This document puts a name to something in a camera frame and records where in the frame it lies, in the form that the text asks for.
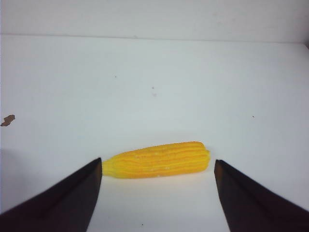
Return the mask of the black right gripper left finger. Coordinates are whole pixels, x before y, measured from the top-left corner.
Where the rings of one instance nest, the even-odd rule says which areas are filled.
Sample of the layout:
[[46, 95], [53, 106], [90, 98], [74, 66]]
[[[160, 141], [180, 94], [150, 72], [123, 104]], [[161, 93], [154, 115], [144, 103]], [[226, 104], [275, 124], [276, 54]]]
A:
[[85, 232], [101, 184], [101, 159], [95, 159], [46, 191], [0, 216], [2, 232]]

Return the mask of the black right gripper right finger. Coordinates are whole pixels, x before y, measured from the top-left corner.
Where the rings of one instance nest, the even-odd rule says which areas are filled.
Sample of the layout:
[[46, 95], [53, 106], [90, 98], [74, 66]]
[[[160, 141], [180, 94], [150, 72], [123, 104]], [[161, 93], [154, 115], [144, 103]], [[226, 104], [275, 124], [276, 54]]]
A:
[[232, 232], [307, 232], [309, 213], [223, 160], [214, 167], [220, 203]]

